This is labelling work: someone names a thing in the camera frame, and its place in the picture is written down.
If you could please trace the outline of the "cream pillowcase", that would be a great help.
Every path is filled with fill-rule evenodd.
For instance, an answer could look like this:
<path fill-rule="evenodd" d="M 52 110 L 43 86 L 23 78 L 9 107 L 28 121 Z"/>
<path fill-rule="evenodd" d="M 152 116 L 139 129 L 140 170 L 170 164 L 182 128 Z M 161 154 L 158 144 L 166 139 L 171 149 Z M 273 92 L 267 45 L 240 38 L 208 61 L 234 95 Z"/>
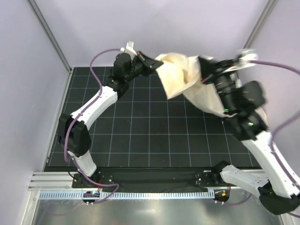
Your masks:
<path fill-rule="evenodd" d="M 183 95 L 197 109 L 221 118 L 238 115 L 225 113 L 225 106 L 214 84 L 204 84 L 204 66 L 198 56 L 187 56 L 177 52 L 163 53 L 155 60 L 163 63 L 156 69 L 167 99 Z"/>

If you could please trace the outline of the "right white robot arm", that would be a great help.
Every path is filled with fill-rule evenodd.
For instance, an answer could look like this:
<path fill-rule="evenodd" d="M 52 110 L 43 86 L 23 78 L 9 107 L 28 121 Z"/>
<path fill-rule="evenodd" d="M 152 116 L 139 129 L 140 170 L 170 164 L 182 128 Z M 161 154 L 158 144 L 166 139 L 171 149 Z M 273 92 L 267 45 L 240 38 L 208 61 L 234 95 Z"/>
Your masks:
<path fill-rule="evenodd" d="M 246 190 L 272 214 L 291 214 L 300 205 L 300 179 L 275 145 L 275 133 L 269 131 L 256 112 L 266 102 L 263 88 L 258 81 L 237 87 L 231 79 L 233 72 L 259 64 L 257 55 L 243 52 L 223 61 L 199 56 L 198 62 L 201 81 L 215 86 L 234 137 L 252 153 L 266 174 L 266 177 L 257 177 L 221 161 L 211 169 L 212 182 L 217 186 L 226 183 Z"/>

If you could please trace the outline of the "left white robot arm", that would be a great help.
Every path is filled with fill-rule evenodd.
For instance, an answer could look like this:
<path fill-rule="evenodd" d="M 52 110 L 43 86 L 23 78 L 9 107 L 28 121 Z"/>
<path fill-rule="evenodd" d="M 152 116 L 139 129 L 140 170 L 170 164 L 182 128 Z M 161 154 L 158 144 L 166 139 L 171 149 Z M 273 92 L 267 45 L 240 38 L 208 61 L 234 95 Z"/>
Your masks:
<path fill-rule="evenodd" d="M 128 90 L 129 82 L 136 77 L 149 76 L 163 65 L 160 60 L 147 57 L 142 52 L 133 55 L 119 53 L 106 83 L 99 82 L 97 93 L 71 114 L 61 114 L 58 124 L 58 140 L 64 149 L 66 162 L 72 160 L 83 183 L 90 188 L 102 187 L 97 166 L 90 154 L 90 127 L 111 105 L 116 103 Z"/>

